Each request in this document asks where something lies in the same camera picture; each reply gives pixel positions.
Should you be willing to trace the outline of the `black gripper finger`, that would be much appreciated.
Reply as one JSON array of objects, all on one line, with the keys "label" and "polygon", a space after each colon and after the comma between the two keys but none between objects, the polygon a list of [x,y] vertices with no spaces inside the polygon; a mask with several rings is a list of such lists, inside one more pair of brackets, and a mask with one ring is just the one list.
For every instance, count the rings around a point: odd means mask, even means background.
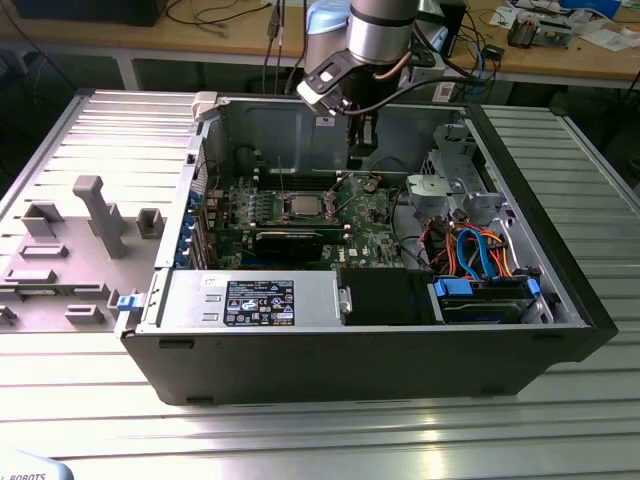
[{"label": "black gripper finger", "polygon": [[361,168],[378,148],[378,114],[353,116],[348,121],[348,167]]}]

